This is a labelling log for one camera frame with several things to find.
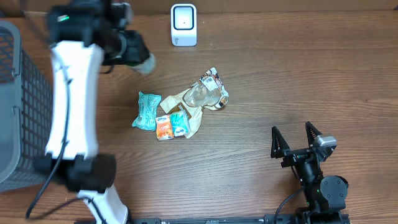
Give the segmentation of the beige brown snack bag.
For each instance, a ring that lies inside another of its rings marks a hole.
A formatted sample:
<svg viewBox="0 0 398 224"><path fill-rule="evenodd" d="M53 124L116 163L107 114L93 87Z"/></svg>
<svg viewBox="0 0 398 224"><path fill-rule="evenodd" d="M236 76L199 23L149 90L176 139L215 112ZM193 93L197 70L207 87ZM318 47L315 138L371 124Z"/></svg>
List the beige brown snack bag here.
<svg viewBox="0 0 398 224"><path fill-rule="evenodd" d="M184 136L189 139L199 129L203 110L220 110L228 103L229 93L226 91L215 67L205 72L190 88L166 97L160 107L167 114L185 111L190 130Z"/></svg>

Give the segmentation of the green tissue pack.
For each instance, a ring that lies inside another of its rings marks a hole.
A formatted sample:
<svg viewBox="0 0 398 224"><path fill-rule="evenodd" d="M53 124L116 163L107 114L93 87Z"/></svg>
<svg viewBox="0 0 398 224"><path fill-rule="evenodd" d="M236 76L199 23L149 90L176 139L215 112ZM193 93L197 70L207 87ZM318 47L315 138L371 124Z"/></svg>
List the green tissue pack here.
<svg viewBox="0 0 398 224"><path fill-rule="evenodd" d="M184 136L190 132L188 115L185 110L172 113L170 115L170 122L175 137Z"/></svg>

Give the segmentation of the teal tissue pack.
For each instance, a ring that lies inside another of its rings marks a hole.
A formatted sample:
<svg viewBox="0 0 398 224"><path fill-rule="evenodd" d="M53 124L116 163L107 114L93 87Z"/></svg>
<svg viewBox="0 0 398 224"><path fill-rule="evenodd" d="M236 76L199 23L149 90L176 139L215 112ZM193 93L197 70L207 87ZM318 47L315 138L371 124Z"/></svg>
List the teal tissue pack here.
<svg viewBox="0 0 398 224"><path fill-rule="evenodd" d="M157 107L160 104L162 97L149 93L139 92L138 99L138 115L132 122L132 127L137 127L146 131L155 131L157 117Z"/></svg>

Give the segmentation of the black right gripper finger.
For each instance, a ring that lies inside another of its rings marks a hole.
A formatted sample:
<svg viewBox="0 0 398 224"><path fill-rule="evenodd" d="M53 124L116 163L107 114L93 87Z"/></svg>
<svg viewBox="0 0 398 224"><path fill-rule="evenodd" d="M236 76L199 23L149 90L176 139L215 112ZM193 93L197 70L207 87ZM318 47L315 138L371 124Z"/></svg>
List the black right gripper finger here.
<svg viewBox="0 0 398 224"><path fill-rule="evenodd" d="M314 127L314 125L309 121L305 123L305 129L307 133L308 146L312 147L315 138L318 135L322 135L322 133L316 127Z"/></svg>
<svg viewBox="0 0 398 224"><path fill-rule="evenodd" d="M290 147L276 126L272 127L271 158L278 159L285 156Z"/></svg>

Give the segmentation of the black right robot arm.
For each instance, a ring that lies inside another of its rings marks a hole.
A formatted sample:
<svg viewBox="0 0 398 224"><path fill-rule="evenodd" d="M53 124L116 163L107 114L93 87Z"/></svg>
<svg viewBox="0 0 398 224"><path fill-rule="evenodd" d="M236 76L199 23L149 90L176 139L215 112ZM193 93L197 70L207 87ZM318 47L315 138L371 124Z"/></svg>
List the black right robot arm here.
<svg viewBox="0 0 398 224"><path fill-rule="evenodd" d="M282 159L281 167L289 167L300 188L289 195L273 216L265 216L270 223L349 223L349 216L341 213L346 208L348 181L339 175L324 176L320 164L335 151L337 140L331 134L321 133L311 122L305 123L308 147L292 150L277 127L272 127L271 158ZM281 215L282 207L303 193L307 206L294 214Z"/></svg>

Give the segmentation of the green lid jar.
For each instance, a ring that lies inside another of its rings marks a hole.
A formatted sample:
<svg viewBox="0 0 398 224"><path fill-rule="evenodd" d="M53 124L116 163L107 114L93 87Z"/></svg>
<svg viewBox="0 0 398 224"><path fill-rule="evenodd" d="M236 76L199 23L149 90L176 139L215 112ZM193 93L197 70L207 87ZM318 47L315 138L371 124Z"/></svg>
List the green lid jar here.
<svg viewBox="0 0 398 224"><path fill-rule="evenodd" d="M135 72L138 72L142 75L148 75L152 73L155 69L156 59L154 54L150 53L149 58L146 59L143 63L131 67Z"/></svg>

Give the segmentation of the orange tissue pack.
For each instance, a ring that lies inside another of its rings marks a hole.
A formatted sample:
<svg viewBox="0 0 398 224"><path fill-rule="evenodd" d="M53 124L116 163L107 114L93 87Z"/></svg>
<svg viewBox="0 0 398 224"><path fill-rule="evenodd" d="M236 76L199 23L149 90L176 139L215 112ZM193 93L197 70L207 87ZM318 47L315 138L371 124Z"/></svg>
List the orange tissue pack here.
<svg viewBox="0 0 398 224"><path fill-rule="evenodd" d="M155 122L156 122L156 136L159 141L164 141L174 138L172 124L170 116L168 114L156 117Z"/></svg>

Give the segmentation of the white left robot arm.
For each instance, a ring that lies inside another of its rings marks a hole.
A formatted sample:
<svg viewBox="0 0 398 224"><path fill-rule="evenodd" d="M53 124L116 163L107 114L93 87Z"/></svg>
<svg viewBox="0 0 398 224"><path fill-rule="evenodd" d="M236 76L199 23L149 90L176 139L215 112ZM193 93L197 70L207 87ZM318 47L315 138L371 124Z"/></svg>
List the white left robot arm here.
<svg viewBox="0 0 398 224"><path fill-rule="evenodd" d="M98 151L96 102L103 66L126 65L148 74L155 58L142 36L129 30L126 2L72 1L46 17L53 68L53 116L45 154L34 168L48 182L75 192L95 223L132 223L117 193L116 159Z"/></svg>

